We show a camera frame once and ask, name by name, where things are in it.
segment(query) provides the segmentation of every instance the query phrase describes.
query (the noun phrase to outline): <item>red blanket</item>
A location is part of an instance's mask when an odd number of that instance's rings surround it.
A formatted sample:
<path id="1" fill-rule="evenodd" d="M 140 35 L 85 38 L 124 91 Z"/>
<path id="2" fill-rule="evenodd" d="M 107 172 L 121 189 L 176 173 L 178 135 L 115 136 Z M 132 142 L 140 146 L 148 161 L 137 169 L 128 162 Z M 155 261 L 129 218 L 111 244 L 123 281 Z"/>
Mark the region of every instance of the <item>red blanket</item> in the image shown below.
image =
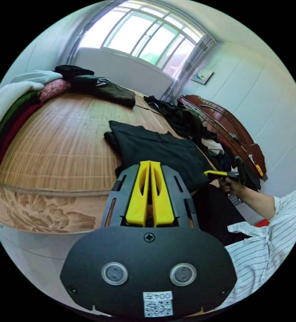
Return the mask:
<path id="1" fill-rule="evenodd" d="M 5 156 L 5 153 L 11 144 L 11 142 L 14 140 L 16 134 L 19 132 L 19 130 L 22 128 L 22 126 L 26 123 L 26 121 L 41 107 L 43 106 L 43 103 L 38 105 L 30 106 L 26 109 L 26 111 L 19 117 L 19 119 L 14 123 L 14 125 L 11 127 L 10 131 L 8 132 L 6 139 L 4 140 L 4 143 L 0 150 L 0 164 Z"/>

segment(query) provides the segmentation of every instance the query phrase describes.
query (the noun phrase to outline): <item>window frame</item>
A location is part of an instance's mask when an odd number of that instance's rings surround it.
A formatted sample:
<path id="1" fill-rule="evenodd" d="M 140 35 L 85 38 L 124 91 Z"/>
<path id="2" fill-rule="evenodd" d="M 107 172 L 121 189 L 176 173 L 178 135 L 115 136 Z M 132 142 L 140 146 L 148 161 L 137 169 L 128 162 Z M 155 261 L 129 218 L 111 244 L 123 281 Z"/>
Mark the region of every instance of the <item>window frame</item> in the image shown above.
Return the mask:
<path id="1" fill-rule="evenodd" d="M 152 10 L 158 10 L 158 11 L 165 11 L 165 15 L 163 17 L 159 17 L 156 16 L 150 12 L 146 12 L 146 11 L 142 11 L 141 8 L 143 7 L 148 7 L 151 8 Z M 123 15 L 121 17 L 121 19 L 113 26 L 113 28 L 109 31 L 109 33 L 107 34 L 107 36 L 105 37 L 104 41 L 102 42 L 100 48 L 96 48 L 99 50 L 104 50 L 110 53 L 115 53 L 118 55 L 122 55 L 122 56 L 126 56 L 129 57 L 131 59 L 134 59 L 136 61 L 139 61 L 141 64 L 143 63 L 144 65 L 148 66 L 148 67 L 153 67 L 154 70 L 158 70 L 161 71 L 163 74 L 167 75 L 168 77 L 170 77 L 171 79 L 174 79 L 173 77 L 171 77 L 170 75 L 168 75 L 167 73 L 164 72 L 165 67 L 167 66 L 169 60 L 173 57 L 174 53 L 176 52 L 176 50 L 180 47 L 180 45 L 187 39 L 188 41 L 190 41 L 194 47 L 198 44 L 198 42 L 196 42 L 194 39 L 192 39 L 187 33 L 185 33 L 183 31 L 183 29 L 189 28 L 192 32 L 196 33 L 198 36 L 200 36 L 202 39 L 206 33 L 203 32 L 199 32 L 197 30 L 195 30 L 195 28 L 193 28 L 192 26 L 190 26 L 188 23 L 184 22 L 180 17 L 178 17 L 179 21 L 183 23 L 183 27 L 182 29 L 180 29 L 179 27 L 177 27 L 176 25 L 172 24 L 171 22 L 165 20 L 166 17 L 168 16 L 175 16 L 172 12 L 169 12 L 166 9 L 163 8 L 157 8 L 149 3 L 145 3 L 142 4 L 138 9 L 135 8 L 130 8 L 130 7 L 126 7 L 126 5 L 124 6 L 120 6 L 117 5 L 115 6 L 111 11 L 119 11 L 119 12 L 125 12 L 125 15 Z M 112 49 L 109 48 L 109 44 L 112 42 L 113 38 L 115 37 L 115 35 L 117 34 L 117 32 L 122 28 L 122 26 L 128 21 L 128 19 L 134 15 L 134 13 L 137 13 L 138 16 L 149 16 L 151 18 L 153 18 L 154 20 L 151 22 L 150 26 L 145 30 L 145 32 L 141 35 L 141 37 L 138 39 L 138 41 L 136 42 L 136 44 L 134 45 L 134 47 L 132 48 L 131 52 L 128 54 L 126 52 L 120 51 L 120 50 L 116 50 L 116 49 Z M 140 51 L 137 53 L 136 56 L 133 55 L 134 50 L 136 49 L 136 47 L 139 45 L 139 43 L 141 42 L 141 40 L 146 36 L 147 32 L 150 30 L 150 28 L 153 27 L 154 24 L 156 23 L 160 23 L 159 26 L 156 28 L 156 30 L 148 37 L 148 39 L 145 41 L 145 43 L 143 44 L 142 48 L 140 49 Z M 156 61 L 155 64 L 152 64 L 142 58 L 139 58 L 139 56 L 141 55 L 142 51 L 145 49 L 145 47 L 148 45 L 148 43 L 150 42 L 150 40 L 153 38 L 153 36 L 156 34 L 156 32 L 163 26 L 163 25 L 168 25 L 171 28 L 173 28 L 174 30 L 177 31 L 177 34 L 174 36 L 174 38 L 167 44 L 167 46 L 164 48 L 163 52 L 160 54 L 158 60 Z M 178 38 L 179 35 L 183 36 L 183 39 L 178 43 L 178 45 L 173 49 L 171 55 L 169 55 L 169 57 L 165 60 L 165 62 L 163 63 L 162 66 L 158 67 L 158 63 L 159 61 L 164 57 L 164 55 L 168 52 L 170 46 L 174 43 L 174 41 L 176 41 L 176 39 Z"/>

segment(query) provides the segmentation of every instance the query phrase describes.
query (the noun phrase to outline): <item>window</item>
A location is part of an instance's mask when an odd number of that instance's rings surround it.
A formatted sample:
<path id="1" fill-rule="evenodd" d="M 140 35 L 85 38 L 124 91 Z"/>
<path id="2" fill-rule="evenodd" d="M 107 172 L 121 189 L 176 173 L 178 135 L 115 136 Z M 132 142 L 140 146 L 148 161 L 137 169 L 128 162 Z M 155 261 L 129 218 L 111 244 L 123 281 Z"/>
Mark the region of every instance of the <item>window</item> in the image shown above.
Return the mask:
<path id="1" fill-rule="evenodd" d="M 176 79 L 202 36 L 162 8 L 126 1 L 98 20 L 80 47 L 122 52 L 145 60 Z"/>

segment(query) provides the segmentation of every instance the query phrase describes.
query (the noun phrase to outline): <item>qr code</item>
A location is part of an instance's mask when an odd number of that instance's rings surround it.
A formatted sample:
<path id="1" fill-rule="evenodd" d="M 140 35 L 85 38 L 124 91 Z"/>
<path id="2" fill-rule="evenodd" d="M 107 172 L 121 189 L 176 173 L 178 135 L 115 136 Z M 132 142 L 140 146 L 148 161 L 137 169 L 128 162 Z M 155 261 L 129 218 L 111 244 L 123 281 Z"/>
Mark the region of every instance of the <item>qr code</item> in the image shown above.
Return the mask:
<path id="1" fill-rule="evenodd" d="M 173 315 L 172 301 L 145 301 L 145 317 L 162 317 Z"/>

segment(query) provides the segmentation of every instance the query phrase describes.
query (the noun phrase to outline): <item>white towel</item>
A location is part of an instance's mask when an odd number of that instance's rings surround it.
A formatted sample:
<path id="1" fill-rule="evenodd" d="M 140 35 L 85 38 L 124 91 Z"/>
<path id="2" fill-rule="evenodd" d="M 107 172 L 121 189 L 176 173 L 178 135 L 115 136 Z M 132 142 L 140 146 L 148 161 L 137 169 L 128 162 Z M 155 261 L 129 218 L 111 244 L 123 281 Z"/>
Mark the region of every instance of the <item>white towel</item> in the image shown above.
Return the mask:
<path id="1" fill-rule="evenodd" d="M 11 83 L 19 83 L 19 82 L 34 82 L 34 83 L 41 83 L 47 84 L 52 82 L 56 79 L 61 79 L 63 76 L 59 73 L 50 70 L 34 70 L 31 73 L 25 73 L 17 75 L 13 78 Z"/>
<path id="2" fill-rule="evenodd" d="M 215 142 L 214 140 L 202 139 L 202 144 L 204 144 L 209 149 L 209 151 L 212 151 L 215 155 L 218 155 L 219 153 L 224 154 L 222 145 Z"/>
<path id="3" fill-rule="evenodd" d="M 10 107 L 29 91 L 40 91 L 43 84 L 33 82 L 20 82 L 7 84 L 0 88 L 0 122 Z"/>

